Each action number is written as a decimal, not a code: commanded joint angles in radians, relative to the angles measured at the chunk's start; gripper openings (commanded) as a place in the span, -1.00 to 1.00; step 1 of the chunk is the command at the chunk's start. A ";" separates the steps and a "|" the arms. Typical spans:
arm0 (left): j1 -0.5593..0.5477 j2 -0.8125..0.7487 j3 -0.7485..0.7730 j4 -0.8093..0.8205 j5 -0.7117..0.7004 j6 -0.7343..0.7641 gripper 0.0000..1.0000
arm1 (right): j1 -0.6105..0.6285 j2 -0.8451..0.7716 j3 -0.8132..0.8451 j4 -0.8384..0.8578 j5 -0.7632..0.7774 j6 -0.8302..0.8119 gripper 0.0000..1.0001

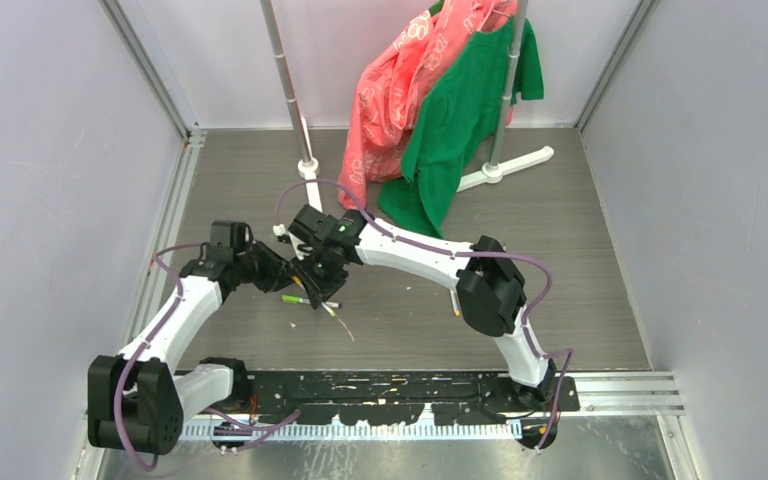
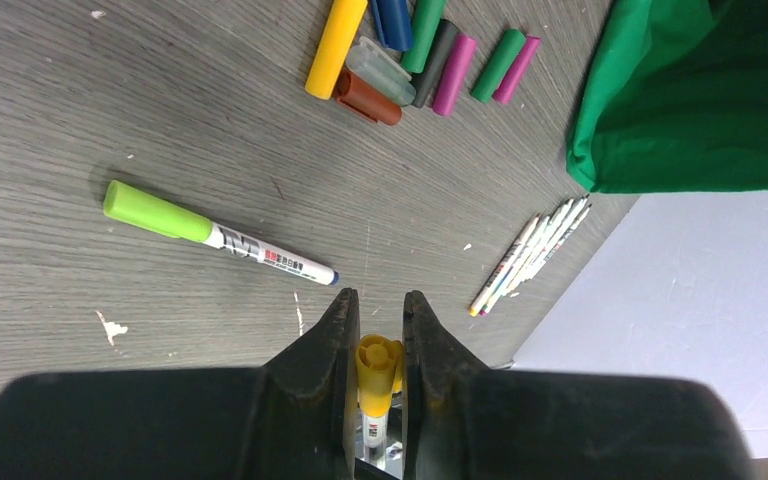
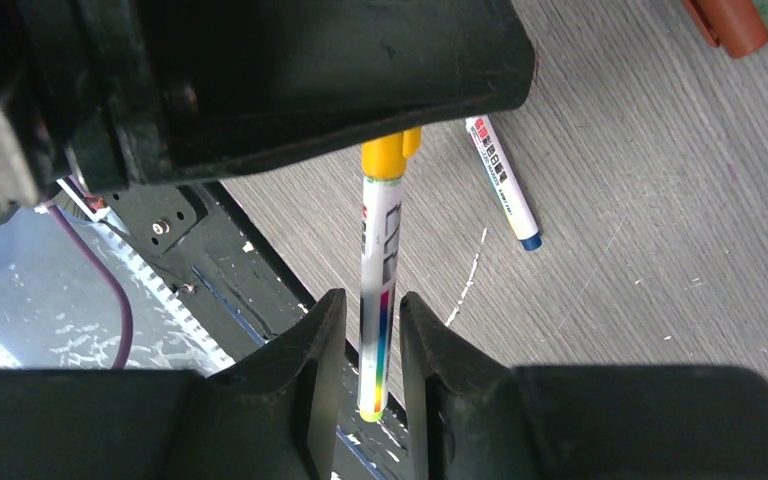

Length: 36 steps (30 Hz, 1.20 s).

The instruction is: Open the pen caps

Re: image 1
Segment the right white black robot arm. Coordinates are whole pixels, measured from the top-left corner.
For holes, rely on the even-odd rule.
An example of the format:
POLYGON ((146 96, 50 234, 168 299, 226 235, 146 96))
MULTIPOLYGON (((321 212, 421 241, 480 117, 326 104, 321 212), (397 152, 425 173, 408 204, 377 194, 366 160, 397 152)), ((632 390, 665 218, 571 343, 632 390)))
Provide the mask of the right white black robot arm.
POLYGON ((311 304, 323 305, 348 278, 349 264, 387 267, 434 282, 454 293, 460 316, 493 338, 515 382, 518 403, 542 409, 554 396, 557 368, 527 324, 525 278, 501 243, 482 236, 451 242, 410 232, 359 210, 340 218, 306 205, 274 236, 290 243, 295 275, 311 304))

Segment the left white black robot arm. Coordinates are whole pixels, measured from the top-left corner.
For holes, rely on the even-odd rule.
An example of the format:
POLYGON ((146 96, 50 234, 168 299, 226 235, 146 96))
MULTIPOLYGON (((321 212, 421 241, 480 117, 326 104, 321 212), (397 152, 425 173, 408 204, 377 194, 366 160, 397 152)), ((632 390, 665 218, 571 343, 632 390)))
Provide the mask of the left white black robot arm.
POLYGON ((97 448, 156 456, 175 447, 184 424, 210 407, 237 413, 253 387, 242 360, 208 357, 183 376, 183 354, 239 286, 264 293, 289 286, 291 265, 256 240, 244 222, 216 221, 210 238, 180 270, 170 297, 115 355, 99 355, 87 376, 88 441, 97 448))

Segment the orange capped marker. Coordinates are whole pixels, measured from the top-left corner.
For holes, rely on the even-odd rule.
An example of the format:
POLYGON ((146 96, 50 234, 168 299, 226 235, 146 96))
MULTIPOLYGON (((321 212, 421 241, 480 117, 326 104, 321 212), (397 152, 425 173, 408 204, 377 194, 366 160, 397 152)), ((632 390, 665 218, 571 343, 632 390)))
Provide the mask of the orange capped marker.
MULTIPOLYGON (((299 288, 301 288, 302 290, 304 290, 305 292, 307 292, 307 290, 306 290, 306 287, 305 287, 304 283, 301 281, 301 279, 300 279, 298 276, 295 276, 295 275, 294 275, 294 276, 292 276, 292 279, 293 279, 294 283, 295 283, 295 284, 296 284, 296 285, 297 285, 299 288)), ((327 312, 327 313, 328 313, 328 314, 329 314, 331 317, 336 317, 336 316, 337 316, 337 315, 336 315, 336 312, 333 310, 333 308, 332 308, 331 306, 329 306, 329 305, 327 304, 327 302, 325 302, 325 301, 320 301, 320 302, 319 302, 319 305, 320 305, 320 306, 321 306, 321 307, 322 307, 322 308, 323 308, 323 309, 324 309, 324 310, 325 310, 325 311, 326 311, 326 312, 327 312)))

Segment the yellow capped marker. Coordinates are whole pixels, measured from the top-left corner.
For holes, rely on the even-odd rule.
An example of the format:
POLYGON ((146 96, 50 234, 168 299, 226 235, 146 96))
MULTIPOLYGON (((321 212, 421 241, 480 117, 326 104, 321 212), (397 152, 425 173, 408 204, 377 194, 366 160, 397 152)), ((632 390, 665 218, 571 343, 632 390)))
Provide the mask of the yellow capped marker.
POLYGON ((461 316, 461 310, 460 310, 460 307, 459 307, 457 295, 456 295, 456 293, 454 291, 450 291, 450 299, 451 299, 451 304, 452 304, 452 309, 453 309, 454 315, 458 316, 458 317, 461 316))

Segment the light green capped marker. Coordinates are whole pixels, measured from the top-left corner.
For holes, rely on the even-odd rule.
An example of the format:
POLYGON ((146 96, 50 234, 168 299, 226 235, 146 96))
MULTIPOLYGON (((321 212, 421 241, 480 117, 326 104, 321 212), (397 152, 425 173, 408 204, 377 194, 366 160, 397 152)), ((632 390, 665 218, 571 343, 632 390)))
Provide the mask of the light green capped marker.
MULTIPOLYGON (((283 295, 281 299, 284 303, 288 303, 288 304, 311 305, 311 301, 308 298, 304 298, 304 297, 283 295)), ((343 304, 340 302, 325 301, 321 303, 321 306, 327 306, 328 308, 332 308, 332 309, 341 309, 343 307, 343 304)))

